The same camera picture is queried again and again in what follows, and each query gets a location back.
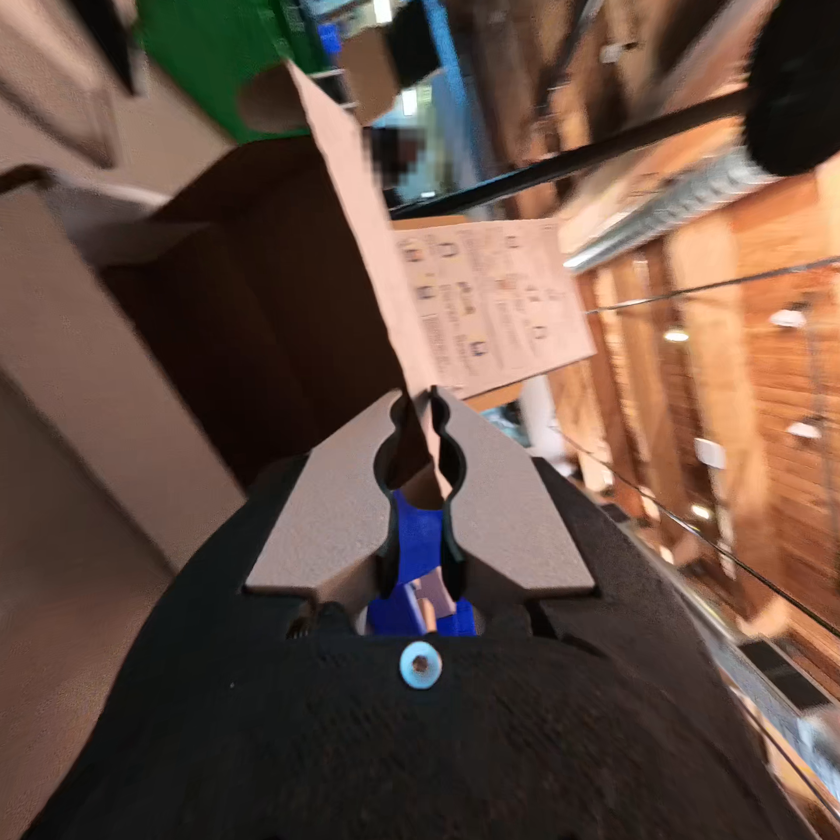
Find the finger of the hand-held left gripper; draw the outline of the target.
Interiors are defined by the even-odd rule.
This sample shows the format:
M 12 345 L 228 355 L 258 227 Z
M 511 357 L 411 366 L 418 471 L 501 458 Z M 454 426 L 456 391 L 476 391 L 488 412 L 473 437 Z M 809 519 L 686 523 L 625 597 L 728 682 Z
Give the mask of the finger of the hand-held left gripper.
M 109 93 L 10 26 L 1 34 L 2 98 L 53 140 L 98 167 L 119 161 Z
M 144 94 L 144 52 L 133 31 L 134 1 L 66 1 L 78 23 L 122 89 L 131 97 Z

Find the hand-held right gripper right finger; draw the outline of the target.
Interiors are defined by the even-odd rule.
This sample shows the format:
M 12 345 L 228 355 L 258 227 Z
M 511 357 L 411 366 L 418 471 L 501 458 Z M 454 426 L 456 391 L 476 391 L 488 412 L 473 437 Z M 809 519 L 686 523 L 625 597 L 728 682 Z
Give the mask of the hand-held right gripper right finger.
M 595 579 L 527 450 L 445 388 L 430 395 L 439 437 L 442 575 L 454 600 L 513 606 L 588 595 Z

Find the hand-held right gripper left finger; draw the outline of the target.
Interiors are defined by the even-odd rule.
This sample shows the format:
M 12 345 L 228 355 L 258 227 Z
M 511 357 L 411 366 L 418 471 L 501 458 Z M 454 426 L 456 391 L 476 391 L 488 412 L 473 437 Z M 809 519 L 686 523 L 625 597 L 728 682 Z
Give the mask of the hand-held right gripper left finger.
M 406 397 L 381 396 L 308 455 L 247 592 L 365 607 L 396 584 L 397 505 L 386 485 Z

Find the green plastic bin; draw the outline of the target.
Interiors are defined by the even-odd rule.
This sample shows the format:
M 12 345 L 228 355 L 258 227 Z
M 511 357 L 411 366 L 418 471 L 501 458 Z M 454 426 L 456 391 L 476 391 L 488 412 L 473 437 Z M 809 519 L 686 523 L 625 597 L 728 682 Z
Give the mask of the green plastic bin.
M 238 94 L 260 72 L 291 60 L 330 69 L 301 2 L 138 1 L 135 34 L 146 54 L 237 144 L 274 139 L 240 118 Z

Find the blue plastic bin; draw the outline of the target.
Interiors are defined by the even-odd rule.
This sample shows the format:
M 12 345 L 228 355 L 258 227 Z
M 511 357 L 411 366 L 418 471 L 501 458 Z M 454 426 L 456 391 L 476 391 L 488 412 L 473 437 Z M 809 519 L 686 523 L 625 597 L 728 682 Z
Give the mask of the blue plastic bin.
M 373 600 L 366 613 L 366 631 L 377 636 L 415 637 L 425 635 L 419 611 L 408 594 L 407 584 L 439 567 L 443 527 L 441 510 L 415 507 L 397 490 L 400 563 L 397 583 L 386 598 Z M 466 600 L 456 602 L 457 613 L 439 619 L 436 634 L 448 637 L 476 636 L 474 609 Z

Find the printed instruction sheet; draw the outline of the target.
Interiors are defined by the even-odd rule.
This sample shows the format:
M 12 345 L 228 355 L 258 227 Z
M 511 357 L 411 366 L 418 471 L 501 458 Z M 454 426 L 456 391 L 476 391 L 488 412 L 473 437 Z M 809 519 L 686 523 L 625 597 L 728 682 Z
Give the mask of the printed instruction sheet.
M 434 359 L 462 400 L 593 356 L 555 218 L 395 223 L 395 241 Z

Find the black rod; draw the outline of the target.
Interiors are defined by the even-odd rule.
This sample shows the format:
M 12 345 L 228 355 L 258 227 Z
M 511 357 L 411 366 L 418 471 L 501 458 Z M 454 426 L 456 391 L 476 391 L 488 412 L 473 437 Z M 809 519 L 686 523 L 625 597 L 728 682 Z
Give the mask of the black rod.
M 610 138 L 567 150 L 546 159 L 498 175 L 463 190 L 396 206 L 390 210 L 393 222 L 462 214 L 493 204 L 535 186 L 555 182 L 601 165 L 632 151 L 641 150 L 708 123 L 746 114 L 754 94 L 748 87 L 670 112 L 626 129 Z

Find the black round object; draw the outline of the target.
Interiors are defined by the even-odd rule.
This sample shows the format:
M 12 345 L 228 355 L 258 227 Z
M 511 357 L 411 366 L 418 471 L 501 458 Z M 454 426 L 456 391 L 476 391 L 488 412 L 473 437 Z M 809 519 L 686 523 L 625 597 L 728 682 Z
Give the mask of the black round object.
M 779 177 L 815 169 L 839 151 L 839 2 L 781 1 L 749 63 L 744 142 Z

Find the silver ventilation duct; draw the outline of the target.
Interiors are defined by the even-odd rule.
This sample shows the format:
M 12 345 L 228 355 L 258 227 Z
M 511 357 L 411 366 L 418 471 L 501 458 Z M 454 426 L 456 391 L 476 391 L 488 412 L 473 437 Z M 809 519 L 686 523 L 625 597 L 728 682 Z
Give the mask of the silver ventilation duct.
M 764 170 L 745 146 L 737 146 L 704 161 L 635 208 L 567 257 L 563 267 L 574 274 L 592 270 L 779 180 L 781 176 Z

